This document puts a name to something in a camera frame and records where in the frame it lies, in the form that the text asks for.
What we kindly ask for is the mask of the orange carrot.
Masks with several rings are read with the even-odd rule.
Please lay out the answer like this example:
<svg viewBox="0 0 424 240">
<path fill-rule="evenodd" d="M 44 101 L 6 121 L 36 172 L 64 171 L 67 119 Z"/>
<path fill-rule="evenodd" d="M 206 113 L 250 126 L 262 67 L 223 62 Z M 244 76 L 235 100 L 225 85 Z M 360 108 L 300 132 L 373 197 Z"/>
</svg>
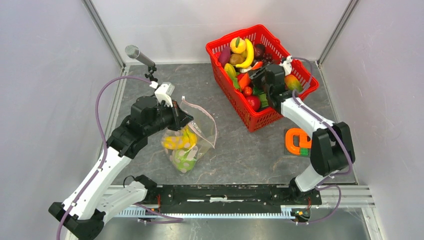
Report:
<svg viewBox="0 0 424 240">
<path fill-rule="evenodd" d="M 251 83 L 249 72 L 252 72 L 253 70 L 257 70 L 261 68 L 262 66 L 263 66 L 263 62 L 258 61 L 253 66 L 250 66 L 248 68 L 242 68 L 240 70 L 240 74 L 237 76 L 237 79 L 238 79 L 239 89 L 241 92 L 244 90 L 245 87 L 247 87 Z"/>
</svg>

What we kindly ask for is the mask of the yellow banana bunch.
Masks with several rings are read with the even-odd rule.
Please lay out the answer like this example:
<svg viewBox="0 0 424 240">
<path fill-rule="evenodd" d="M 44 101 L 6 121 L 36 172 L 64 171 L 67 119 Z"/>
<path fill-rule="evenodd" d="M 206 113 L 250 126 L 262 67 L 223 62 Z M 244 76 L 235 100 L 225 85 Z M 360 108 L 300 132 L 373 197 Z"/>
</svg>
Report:
<svg viewBox="0 0 424 240">
<path fill-rule="evenodd" d="M 178 131 L 167 130 L 161 139 L 161 145 L 168 150 L 191 149 L 197 142 L 197 135 L 188 126 Z"/>
</svg>

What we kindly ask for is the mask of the clear pink zip top bag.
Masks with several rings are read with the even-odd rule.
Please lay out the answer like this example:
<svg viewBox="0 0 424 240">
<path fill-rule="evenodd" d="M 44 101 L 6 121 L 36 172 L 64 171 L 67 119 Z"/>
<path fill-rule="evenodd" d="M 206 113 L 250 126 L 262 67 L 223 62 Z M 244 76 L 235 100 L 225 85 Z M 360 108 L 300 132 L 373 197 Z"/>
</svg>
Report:
<svg viewBox="0 0 424 240">
<path fill-rule="evenodd" d="M 191 149 L 181 150 L 189 150 L 191 154 L 196 156 L 197 161 L 199 161 L 210 149 L 214 149 L 216 147 L 218 138 L 216 121 L 214 117 L 203 107 L 188 102 L 184 96 L 181 97 L 179 107 L 186 113 L 193 116 L 194 120 L 186 127 L 189 127 L 191 131 L 197 135 L 197 144 L 195 146 Z M 175 150 L 166 148 L 164 148 L 164 150 L 171 162 L 170 156 Z"/>
</svg>

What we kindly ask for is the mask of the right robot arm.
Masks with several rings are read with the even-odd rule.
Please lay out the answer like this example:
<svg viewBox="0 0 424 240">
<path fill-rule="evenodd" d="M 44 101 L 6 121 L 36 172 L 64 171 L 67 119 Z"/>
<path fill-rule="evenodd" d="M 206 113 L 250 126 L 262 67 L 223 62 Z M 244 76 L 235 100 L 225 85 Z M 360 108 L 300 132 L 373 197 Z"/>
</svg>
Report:
<svg viewBox="0 0 424 240">
<path fill-rule="evenodd" d="M 310 164 L 290 183 L 289 199 L 302 204 L 309 191 L 319 190 L 324 181 L 348 175 L 353 169 L 355 153 L 350 127 L 319 115 L 285 83 L 286 71 L 278 64 L 267 64 L 248 73 L 253 85 L 264 91 L 269 107 L 300 127 L 310 138 Z"/>
</svg>

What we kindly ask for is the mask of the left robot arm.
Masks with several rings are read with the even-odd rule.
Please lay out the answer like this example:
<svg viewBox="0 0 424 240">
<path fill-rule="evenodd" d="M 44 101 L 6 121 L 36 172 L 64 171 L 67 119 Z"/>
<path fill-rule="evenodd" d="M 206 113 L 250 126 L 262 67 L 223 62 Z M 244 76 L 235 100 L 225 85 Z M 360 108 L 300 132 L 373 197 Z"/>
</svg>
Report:
<svg viewBox="0 0 424 240">
<path fill-rule="evenodd" d="M 193 117 L 176 101 L 167 104 L 153 96 L 139 97 L 130 114 L 112 131 L 105 148 L 80 186 L 63 202 L 54 202 L 49 213 L 79 240 L 95 239 L 115 215 L 143 201 L 153 203 L 157 184 L 145 175 L 135 178 L 127 187 L 103 198 L 125 166 L 148 144 L 148 138 L 164 129 L 182 130 Z"/>
</svg>

